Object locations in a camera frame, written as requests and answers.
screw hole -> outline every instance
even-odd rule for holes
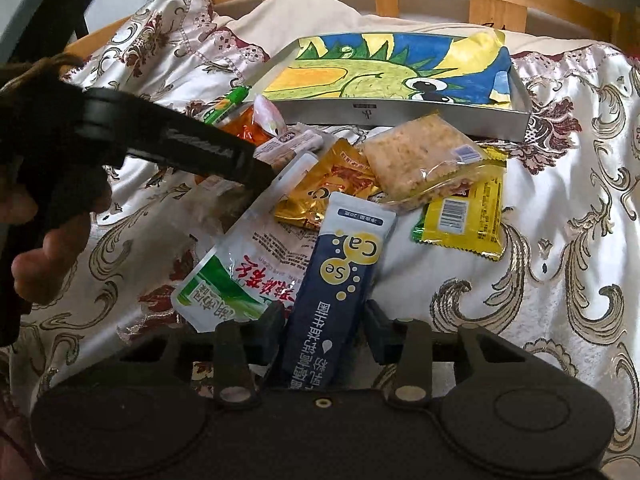
[[[316,399],[316,406],[318,408],[330,408],[332,406],[331,399],[327,399],[326,397],[321,397],[320,399]]]

bed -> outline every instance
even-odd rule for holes
[[[153,0],[71,44],[86,63],[65,77],[195,116],[295,38],[505,30],[534,111],[525,141],[501,144],[509,155],[504,256],[494,263],[414,244],[413,212],[387,244],[373,298],[391,317],[426,319],[446,332],[483,325],[597,388],[616,415],[603,470],[616,480],[640,477],[640,64],[613,45],[634,43],[632,16],[573,0],[470,0],[469,23],[429,24],[400,20],[399,0],[376,0],[379,16],[337,0],[263,0],[233,20],[216,13],[227,1]],[[587,28],[594,39],[523,34],[527,8]],[[329,131],[351,142],[367,136],[349,125]],[[59,298],[23,318],[10,355],[12,393],[26,411],[40,392],[143,333],[180,325],[170,295],[209,248],[171,221],[198,185],[193,175],[133,158],[108,173],[110,210],[94,219]],[[340,380],[383,387],[392,373],[356,342]],[[452,380],[449,368],[437,368],[434,395]]]

round black pad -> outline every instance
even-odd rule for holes
[[[577,381],[517,387],[467,380],[444,398],[440,418],[475,460],[520,474],[593,465],[614,428],[607,401]]]
[[[206,399],[185,386],[94,386],[56,388],[41,397],[31,429],[51,466],[113,477],[170,462],[206,420]]]

brown rope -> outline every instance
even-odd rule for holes
[[[73,54],[56,54],[53,57],[43,57],[35,63],[8,64],[0,67],[0,96],[8,94],[18,86],[34,79],[45,72],[59,72],[63,66],[80,67],[84,61]]]

yellow snack packet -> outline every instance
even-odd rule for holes
[[[380,191],[367,158],[346,139],[336,140],[289,196],[278,203],[275,219],[318,230],[334,191],[363,199]]]
[[[495,148],[485,149],[493,160],[507,159]],[[473,185],[469,190],[424,206],[412,239],[472,251],[497,261],[504,250],[500,241],[502,176]]]

